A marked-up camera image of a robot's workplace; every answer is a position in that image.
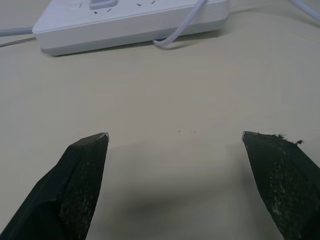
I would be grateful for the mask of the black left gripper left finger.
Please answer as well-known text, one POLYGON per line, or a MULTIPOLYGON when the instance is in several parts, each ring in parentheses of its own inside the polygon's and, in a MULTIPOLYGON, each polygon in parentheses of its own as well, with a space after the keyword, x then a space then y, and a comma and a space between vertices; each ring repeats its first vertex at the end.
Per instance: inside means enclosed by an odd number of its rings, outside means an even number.
POLYGON ((0 240, 86 240, 100 195, 109 135, 80 139, 33 187, 0 240))

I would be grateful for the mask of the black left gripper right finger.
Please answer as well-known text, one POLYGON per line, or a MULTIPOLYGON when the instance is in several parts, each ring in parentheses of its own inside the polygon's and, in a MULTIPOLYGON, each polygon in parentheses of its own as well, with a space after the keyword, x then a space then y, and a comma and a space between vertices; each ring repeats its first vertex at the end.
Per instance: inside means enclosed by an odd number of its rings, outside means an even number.
POLYGON ((242 134, 259 195, 284 240, 320 240, 320 167, 281 134, 242 134))

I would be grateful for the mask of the white power strip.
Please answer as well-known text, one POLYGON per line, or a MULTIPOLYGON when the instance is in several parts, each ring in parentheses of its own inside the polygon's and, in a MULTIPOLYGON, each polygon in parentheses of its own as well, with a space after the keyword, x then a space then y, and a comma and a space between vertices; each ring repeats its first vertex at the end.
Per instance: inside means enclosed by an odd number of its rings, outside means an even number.
POLYGON ((198 0, 118 0, 90 10, 90 0, 51 0, 32 28, 43 53, 61 56, 162 40, 172 35, 198 0))

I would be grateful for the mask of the white plug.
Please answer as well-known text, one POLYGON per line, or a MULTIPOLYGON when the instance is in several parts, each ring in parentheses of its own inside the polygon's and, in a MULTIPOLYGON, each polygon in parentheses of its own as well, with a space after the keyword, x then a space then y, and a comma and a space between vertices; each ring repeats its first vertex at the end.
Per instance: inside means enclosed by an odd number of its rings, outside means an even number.
POLYGON ((118 4, 118 0, 90 0, 89 9, 98 10, 114 7, 118 4))

